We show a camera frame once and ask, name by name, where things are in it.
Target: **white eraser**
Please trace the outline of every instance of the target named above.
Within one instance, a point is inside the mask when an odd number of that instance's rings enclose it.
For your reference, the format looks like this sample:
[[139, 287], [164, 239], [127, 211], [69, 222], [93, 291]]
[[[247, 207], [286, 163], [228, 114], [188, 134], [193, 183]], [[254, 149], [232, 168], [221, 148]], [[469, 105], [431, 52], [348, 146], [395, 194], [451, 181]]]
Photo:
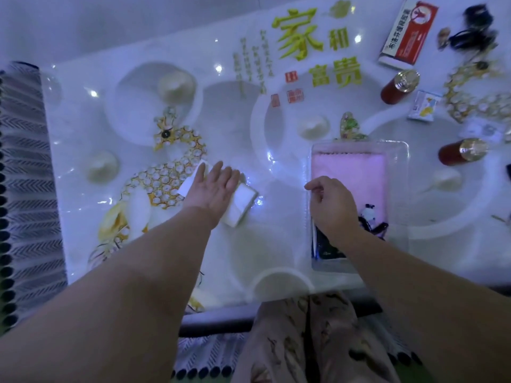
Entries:
[[220, 220], [228, 226], [236, 227], [256, 197], [257, 191], [255, 189], [240, 183], [230, 199], [227, 211]]
[[201, 160], [199, 161], [199, 164], [195, 167], [195, 170], [193, 171], [192, 175], [190, 177], [187, 177], [186, 180], [183, 181], [179, 189], [177, 190], [177, 193], [179, 193], [184, 198], [187, 197], [188, 191], [192, 187], [193, 181], [195, 179], [195, 175], [197, 174], [197, 169], [199, 169], [200, 165], [204, 163], [206, 165], [206, 170], [204, 171], [204, 175], [208, 174], [209, 171], [213, 168], [208, 164], [207, 161]]

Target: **patterned trousers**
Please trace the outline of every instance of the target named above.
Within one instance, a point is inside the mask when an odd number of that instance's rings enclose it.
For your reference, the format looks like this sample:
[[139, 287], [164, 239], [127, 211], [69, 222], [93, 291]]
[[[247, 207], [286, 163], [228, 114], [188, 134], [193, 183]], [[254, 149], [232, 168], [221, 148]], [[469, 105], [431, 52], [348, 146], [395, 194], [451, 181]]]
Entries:
[[261, 304], [232, 382], [306, 383], [308, 309], [321, 383], [399, 382], [385, 349], [358, 326], [352, 304], [340, 292]]

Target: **bottle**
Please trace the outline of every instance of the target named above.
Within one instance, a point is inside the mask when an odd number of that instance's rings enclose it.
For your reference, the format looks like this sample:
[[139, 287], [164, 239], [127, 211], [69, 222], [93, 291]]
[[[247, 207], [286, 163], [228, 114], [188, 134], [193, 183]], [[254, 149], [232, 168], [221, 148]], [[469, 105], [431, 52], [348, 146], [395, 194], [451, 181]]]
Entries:
[[421, 79], [415, 70], [403, 70], [382, 89], [381, 99], [388, 105], [395, 105], [418, 86]]
[[488, 144], [480, 138], [464, 140], [444, 145], [438, 151], [438, 160], [444, 165], [453, 166], [481, 160], [488, 153]]

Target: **person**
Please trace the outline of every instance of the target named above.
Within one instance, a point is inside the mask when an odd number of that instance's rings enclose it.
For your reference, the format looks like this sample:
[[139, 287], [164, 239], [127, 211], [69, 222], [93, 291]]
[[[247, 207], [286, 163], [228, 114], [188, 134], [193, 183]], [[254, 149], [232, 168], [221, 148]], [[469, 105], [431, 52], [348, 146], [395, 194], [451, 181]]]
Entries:
[[[169, 380], [180, 323], [210, 232], [240, 176], [230, 167], [222, 170], [221, 162], [206, 178], [204, 170], [202, 164], [175, 217], [0, 339], [1, 381]], [[320, 177], [305, 189], [313, 192], [310, 208], [318, 228], [354, 264], [394, 327], [439, 381], [511, 380], [508, 298], [365, 232], [351, 193], [338, 180]], [[262, 304], [233, 381], [303, 381], [298, 328], [304, 316], [296, 310], [304, 309], [306, 299]], [[353, 308], [340, 293], [311, 296], [307, 307], [311, 321], [321, 310], [332, 318], [329, 327], [322, 327], [322, 320], [319, 327], [311, 322], [311, 331], [320, 331], [314, 347], [322, 382], [398, 379], [388, 360], [379, 359], [381, 345], [357, 331]], [[284, 309], [291, 313], [282, 319]]]

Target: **hand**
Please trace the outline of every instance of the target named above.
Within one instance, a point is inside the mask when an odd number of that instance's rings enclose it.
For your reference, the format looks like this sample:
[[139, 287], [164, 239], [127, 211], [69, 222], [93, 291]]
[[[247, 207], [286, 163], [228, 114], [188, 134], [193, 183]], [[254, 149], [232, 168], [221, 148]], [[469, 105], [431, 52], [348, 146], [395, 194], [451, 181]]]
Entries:
[[353, 195], [337, 179], [321, 176], [305, 184], [312, 191], [311, 216], [317, 228], [325, 234], [330, 244], [342, 245], [341, 237], [358, 236], [363, 230], [358, 224], [358, 212]]
[[204, 178], [206, 166], [202, 163], [197, 168], [193, 184], [183, 202], [183, 209], [199, 207], [207, 212], [214, 229], [229, 205], [230, 197], [238, 187], [240, 171], [226, 167], [222, 170], [223, 162], [217, 162]]

